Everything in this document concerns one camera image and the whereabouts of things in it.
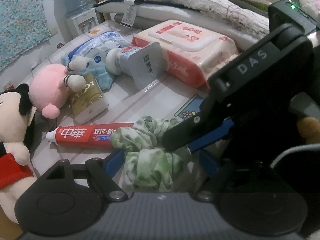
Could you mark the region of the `person right hand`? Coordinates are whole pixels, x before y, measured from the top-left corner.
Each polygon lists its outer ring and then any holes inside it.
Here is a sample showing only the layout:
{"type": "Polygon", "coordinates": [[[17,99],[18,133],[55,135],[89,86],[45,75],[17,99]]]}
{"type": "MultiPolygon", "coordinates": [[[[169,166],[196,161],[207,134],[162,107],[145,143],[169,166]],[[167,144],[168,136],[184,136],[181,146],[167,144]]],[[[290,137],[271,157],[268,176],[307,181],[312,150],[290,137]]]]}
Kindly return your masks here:
{"type": "Polygon", "coordinates": [[[303,118],[299,120],[297,127],[306,144],[320,143],[320,122],[317,118],[311,116],[303,118]]]}

